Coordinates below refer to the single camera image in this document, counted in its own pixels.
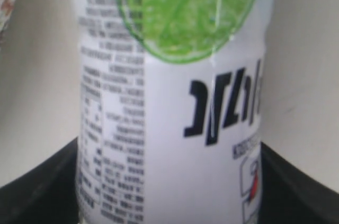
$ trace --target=green lime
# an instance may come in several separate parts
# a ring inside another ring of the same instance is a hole
[[[131,34],[154,56],[187,63],[208,57],[242,26],[254,0],[117,0]]]

